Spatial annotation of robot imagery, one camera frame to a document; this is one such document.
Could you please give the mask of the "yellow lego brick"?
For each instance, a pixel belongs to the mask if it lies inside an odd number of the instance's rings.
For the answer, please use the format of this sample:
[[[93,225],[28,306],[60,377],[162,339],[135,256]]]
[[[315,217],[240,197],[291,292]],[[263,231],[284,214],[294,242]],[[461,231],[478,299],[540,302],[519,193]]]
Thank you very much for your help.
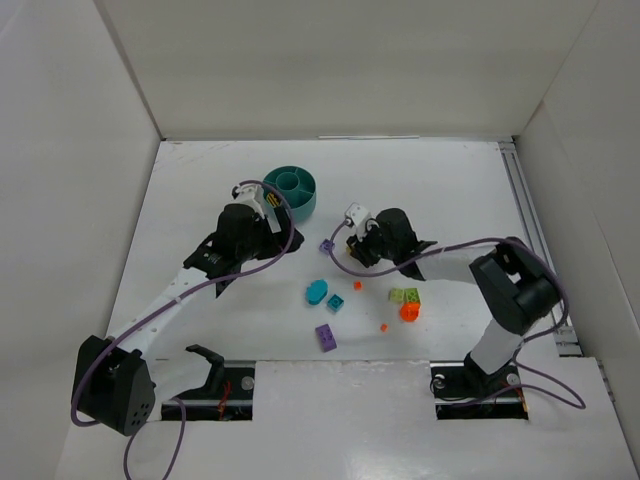
[[[274,195],[273,193],[269,193],[266,196],[266,200],[272,207],[278,207],[280,205],[280,201],[279,201],[278,197],[276,195]]]

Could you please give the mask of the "small purple lego brick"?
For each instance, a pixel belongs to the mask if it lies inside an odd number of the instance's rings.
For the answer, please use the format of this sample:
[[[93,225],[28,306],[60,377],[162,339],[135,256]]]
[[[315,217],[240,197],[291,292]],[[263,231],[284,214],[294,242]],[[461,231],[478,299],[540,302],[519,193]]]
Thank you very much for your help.
[[[329,256],[333,252],[334,248],[335,248],[335,244],[333,241],[329,239],[324,239],[319,246],[319,251]]]

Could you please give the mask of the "large purple lego brick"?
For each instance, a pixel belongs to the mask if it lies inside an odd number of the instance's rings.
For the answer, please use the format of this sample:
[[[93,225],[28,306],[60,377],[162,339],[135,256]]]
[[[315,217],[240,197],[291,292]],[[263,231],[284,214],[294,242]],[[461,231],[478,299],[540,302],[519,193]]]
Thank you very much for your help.
[[[315,328],[316,337],[323,353],[333,351],[337,348],[337,342],[328,324]]]

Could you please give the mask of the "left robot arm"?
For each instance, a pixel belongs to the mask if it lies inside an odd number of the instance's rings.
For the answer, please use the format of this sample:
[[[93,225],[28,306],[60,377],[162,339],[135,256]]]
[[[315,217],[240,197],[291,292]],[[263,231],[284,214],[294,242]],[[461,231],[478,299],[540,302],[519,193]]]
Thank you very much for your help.
[[[220,389],[223,356],[191,343],[175,356],[159,358],[159,339],[198,292],[212,289],[219,298],[232,282],[248,276],[245,263],[259,260],[269,267],[299,249],[304,237],[288,205],[275,207],[274,213],[276,229],[255,201],[226,205],[215,231],[184,260],[141,317],[106,338],[91,335],[81,344],[71,394],[73,424],[104,425],[131,437],[153,417],[157,403]]]

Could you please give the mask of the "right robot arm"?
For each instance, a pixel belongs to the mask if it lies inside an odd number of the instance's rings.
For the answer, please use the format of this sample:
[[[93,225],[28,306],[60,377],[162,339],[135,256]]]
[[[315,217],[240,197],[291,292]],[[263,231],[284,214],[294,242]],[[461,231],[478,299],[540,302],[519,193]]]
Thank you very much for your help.
[[[460,366],[433,369],[436,396],[448,402],[479,402],[520,388],[524,368],[517,356],[536,339],[532,328],[556,306],[568,306],[563,288],[544,261],[516,237],[437,247],[433,241],[418,239],[399,208],[372,216],[352,204],[343,224],[354,231],[346,246],[365,267],[362,277],[372,277],[370,268],[385,260],[416,281],[467,283],[479,289],[491,320]]]

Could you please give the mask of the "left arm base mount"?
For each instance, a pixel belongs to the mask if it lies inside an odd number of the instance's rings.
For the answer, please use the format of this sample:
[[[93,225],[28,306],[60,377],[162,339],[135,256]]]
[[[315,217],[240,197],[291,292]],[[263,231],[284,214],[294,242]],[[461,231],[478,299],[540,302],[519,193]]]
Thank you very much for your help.
[[[188,421],[251,421],[256,362],[226,360],[198,344],[186,348],[186,364],[173,373],[174,393],[160,407],[162,421],[178,421],[184,404]]]

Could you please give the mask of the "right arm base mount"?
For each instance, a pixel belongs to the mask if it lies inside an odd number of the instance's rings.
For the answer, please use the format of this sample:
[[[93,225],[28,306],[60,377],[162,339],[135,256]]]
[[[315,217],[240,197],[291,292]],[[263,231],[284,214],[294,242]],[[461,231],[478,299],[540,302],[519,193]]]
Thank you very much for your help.
[[[484,420],[529,418],[514,365],[507,364],[486,376],[462,361],[430,363],[429,388],[438,420]]]

